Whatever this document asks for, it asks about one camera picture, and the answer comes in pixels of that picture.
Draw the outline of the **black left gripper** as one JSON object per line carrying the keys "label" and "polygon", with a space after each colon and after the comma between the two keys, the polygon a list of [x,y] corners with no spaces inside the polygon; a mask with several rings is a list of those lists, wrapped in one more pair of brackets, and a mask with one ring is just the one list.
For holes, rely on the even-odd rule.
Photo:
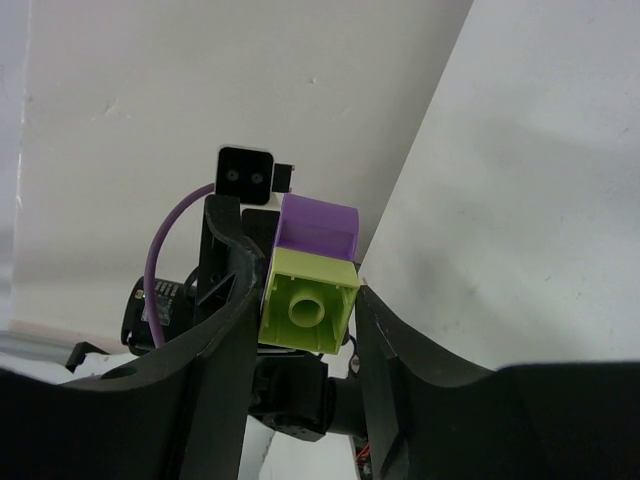
{"label": "black left gripper", "polygon": [[364,437],[360,385],[329,376],[359,289],[354,209],[276,213],[269,251],[240,201],[206,197],[196,286],[178,289],[176,336],[133,362],[124,431],[141,443],[238,443],[247,417],[315,441]]}

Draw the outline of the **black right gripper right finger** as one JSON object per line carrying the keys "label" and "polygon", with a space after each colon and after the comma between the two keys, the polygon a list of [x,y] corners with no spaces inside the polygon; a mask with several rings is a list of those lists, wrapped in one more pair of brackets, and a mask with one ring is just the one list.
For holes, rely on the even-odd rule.
{"label": "black right gripper right finger", "polygon": [[635,362],[489,370],[400,320],[369,287],[355,307],[378,479],[635,479]]}

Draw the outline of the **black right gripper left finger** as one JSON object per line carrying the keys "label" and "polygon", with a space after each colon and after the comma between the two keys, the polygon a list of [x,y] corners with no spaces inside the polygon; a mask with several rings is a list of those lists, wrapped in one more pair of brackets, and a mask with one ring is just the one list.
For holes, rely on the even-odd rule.
{"label": "black right gripper left finger", "polygon": [[1,374],[5,479],[234,479],[257,317],[219,314],[108,373],[54,385]]}

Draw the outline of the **purple lego piece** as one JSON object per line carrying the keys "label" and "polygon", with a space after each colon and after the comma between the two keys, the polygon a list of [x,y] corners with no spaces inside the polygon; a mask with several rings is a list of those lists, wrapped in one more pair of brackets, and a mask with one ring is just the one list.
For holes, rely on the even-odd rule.
{"label": "purple lego piece", "polygon": [[356,208],[286,193],[274,246],[354,262],[359,225]]}

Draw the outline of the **green lego brick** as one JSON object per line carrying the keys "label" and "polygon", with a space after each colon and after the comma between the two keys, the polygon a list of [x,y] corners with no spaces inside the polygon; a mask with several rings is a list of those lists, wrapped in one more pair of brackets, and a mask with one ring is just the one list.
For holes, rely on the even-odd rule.
{"label": "green lego brick", "polygon": [[277,247],[262,302],[262,344],[335,355],[345,337],[360,280],[355,265]]}

